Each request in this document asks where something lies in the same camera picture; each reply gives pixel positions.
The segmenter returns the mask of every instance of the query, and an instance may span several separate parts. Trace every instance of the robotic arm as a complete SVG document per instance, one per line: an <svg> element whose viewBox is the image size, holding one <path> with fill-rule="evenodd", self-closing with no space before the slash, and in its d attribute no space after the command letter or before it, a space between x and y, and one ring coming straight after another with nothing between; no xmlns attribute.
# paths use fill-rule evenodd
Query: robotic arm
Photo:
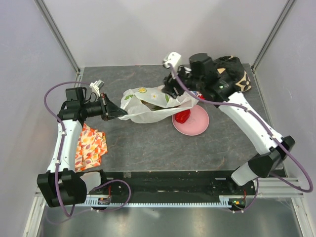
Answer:
<svg viewBox="0 0 316 237"><path fill-rule="evenodd" d="M63 103L58 114L58 117L63 121L66 131L65 133L63 132L59 123L53 158L47 168L47 172L39 174L37 178L39 189L50 207L60 206L55 187L56 163L59 163L58 187L64 205L85 202L87 193L101 184L99 172L88 172L83 176L75 173L75 156L78 138L86 118L101 116L103 120L111 120L127 114L125 110L113 104L106 94L99 92L102 86L103 82L100 80L90 85L92 91L96 94L95 102L85 100L85 87L66 89L67 100ZM63 133L65 139L61 158L58 160L57 156Z"/></svg>
<svg viewBox="0 0 316 237"><path fill-rule="evenodd" d="M236 86L230 77L220 76L212 59L206 53L191 56L189 62L190 69L181 64L180 54L172 52L163 60L163 66L169 68L172 65L183 84L189 90L201 92L206 100L244 105L261 118L240 92L240 87ZM162 91L173 98L184 93L182 87L175 80L173 73L165 77ZM247 111L228 105L216 107L239 126L258 152L257 155L232 173L232 180L237 185L242 186L257 177L267 177L286 158L285 152L270 137L260 122ZM264 124L288 151L292 149L295 141L291 136L283 137L266 122Z"/></svg>

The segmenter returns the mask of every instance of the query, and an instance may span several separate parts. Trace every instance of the red object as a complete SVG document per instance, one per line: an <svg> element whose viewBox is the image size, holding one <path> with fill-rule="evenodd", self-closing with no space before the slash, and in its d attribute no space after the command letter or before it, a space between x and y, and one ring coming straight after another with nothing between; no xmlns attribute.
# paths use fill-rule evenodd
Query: red object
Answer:
<svg viewBox="0 0 316 237"><path fill-rule="evenodd" d="M191 111L190 110L184 110L181 112L176 113L175 119L178 123L185 123L186 120L190 117Z"/></svg>

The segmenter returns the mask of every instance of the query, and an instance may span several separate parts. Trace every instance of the pink round plate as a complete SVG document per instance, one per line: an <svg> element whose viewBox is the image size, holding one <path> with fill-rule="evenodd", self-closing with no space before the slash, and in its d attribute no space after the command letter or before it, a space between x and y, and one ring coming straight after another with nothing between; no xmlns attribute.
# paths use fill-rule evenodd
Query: pink round plate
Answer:
<svg viewBox="0 0 316 237"><path fill-rule="evenodd" d="M191 114L187 121L179 123L176 121L175 115L173 115L172 123L174 127L184 135L196 136L207 129L209 117L205 109L203 109L200 105L195 105L191 109Z"/></svg>

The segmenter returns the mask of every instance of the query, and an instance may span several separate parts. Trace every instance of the black bag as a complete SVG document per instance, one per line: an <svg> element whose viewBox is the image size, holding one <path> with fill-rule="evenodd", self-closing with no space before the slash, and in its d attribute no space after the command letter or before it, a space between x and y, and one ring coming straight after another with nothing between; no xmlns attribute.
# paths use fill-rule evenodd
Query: black bag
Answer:
<svg viewBox="0 0 316 237"><path fill-rule="evenodd" d="M251 81L243 68L240 59L233 56L224 56L214 60L214 64L222 77L230 77L241 92L251 89Z"/></svg>

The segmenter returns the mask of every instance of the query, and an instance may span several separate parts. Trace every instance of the white wall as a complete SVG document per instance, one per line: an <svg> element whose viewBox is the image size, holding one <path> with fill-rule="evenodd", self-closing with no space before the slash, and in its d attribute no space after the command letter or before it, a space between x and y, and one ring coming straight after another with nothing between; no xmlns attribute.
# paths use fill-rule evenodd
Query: white wall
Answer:
<svg viewBox="0 0 316 237"><path fill-rule="evenodd" d="M316 2L295 3L256 72L275 128L296 140L293 155L316 185ZM286 163L286 170L304 180ZM316 220L316 191L306 195Z"/></svg>
<svg viewBox="0 0 316 237"><path fill-rule="evenodd" d="M253 63L286 0L45 0L80 67L235 55Z"/></svg>
<svg viewBox="0 0 316 237"><path fill-rule="evenodd" d="M34 1L1 1L0 32L0 235L20 237L37 174L46 171L56 143L57 122L44 94L76 74ZM50 97L55 111L64 93Z"/></svg>

